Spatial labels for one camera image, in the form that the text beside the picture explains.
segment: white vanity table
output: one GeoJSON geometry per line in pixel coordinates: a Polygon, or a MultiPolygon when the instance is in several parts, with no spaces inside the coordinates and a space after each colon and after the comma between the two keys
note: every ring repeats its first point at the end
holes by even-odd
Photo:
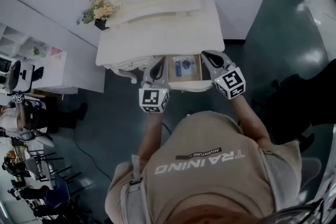
{"type": "MultiPolygon", "coordinates": [[[[118,11],[107,20],[96,58],[98,66],[131,78],[161,55],[197,55],[224,51],[213,0],[110,0],[118,11]]],[[[172,89],[205,91],[210,80],[170,82],[172,89]]]]}

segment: black chair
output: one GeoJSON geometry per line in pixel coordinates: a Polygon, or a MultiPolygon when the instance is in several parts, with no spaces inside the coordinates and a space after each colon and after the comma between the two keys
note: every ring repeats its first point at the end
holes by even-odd
{"type": "Polygon", "coordinates": [[[274,81],[277,91],[266,99],[266,104],[252,101],[252,106],[265,109],[265,125],[277,144],[298,139],[300,151],[304,152],[314,142],[314,134],[307,138],[302,135],[310,125],[336,123],[334,74],[336,59],[311,79],[294,74],[280,84],[274,81]]]}

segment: white cabinet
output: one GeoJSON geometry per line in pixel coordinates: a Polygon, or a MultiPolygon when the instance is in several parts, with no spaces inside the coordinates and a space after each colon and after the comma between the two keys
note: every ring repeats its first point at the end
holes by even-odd
{"type": "Polygon", "coordinates": [[[0,54],[27,55],[31,38],[54,50],[50,53],[41,45],[43,59],[28,57],[35,69],[44,67],[43,77],[33,82],[32,89],[61,94],[77,93],[78,88],[104,92],[105,69],[96,66],[96,47],[18,0],[0,3],[0,54]]]}

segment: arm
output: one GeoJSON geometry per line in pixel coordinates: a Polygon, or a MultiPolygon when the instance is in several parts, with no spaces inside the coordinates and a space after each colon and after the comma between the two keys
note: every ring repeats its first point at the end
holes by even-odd
{"type": "Polygon", "coordinates": [[[19,104],[20,107],[20,114],[19,117],[17,118],[17,127],[20,130],[23,130],[26,126],[26,114],[25,114],[25,109],[22,103],[19,104]]]}
{"type": "Polygon", "coordinates": [[[162,119],[162,113],[151,113],[149,115],[147,129],[138,152],[142,166],[147,164],[161,146],[162,119]]]}
{"type": "Polygon", "coordinates": [[[240,120],[244,134],[254,140],[260,148],[267,150],[272,145],[265,125],[254,113],[242,95],[231,99],[233,108],[240,120]]]}

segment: dark floor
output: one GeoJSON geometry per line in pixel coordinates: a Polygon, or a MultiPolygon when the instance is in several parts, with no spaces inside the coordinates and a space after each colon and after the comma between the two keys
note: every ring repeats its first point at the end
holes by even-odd
{"type": "MultiPolygon", "coordinates": [[[[265,98],[272,91],[270,83],[274,79],[282,80],[294,73],[310,78],[328,63],[321,36],[303,0],[264,0],[246,43],[226,44],[225,52],[244,74],[248,101],[252,97],[265,98]]],[[[147,114],[138,107],[138,88],[139,84],[133,85],[129,79],[107,71],[104,94],[82,90],[67,103],[72,107],[81,101],[88,103],[86,119],[76,128],[76,141],[111,178],[116,165],[137,152],[146,126],[147,114]]],[[[203,93],[172,91],[164,122],[173,130],[187,111],[203,110],[216,110],[234,117],[229,102],[212,88],[203,93]]],[[[316,141],[304,156],[320,158],[324,170],[332,126],[322,125],[313,131],[316,141]]],[[[103,221],[107,217],[104,199],[110,181],[77,149],[72,131],[63,130],[53,137],[54,150],[75,167],[74,172],[83,173],[77,183],[89,186],[80,192],[80,201],[103,221]]],[[[319,180],[320,177],[307,186],[309,197],[314,197],[319,180]]]]}

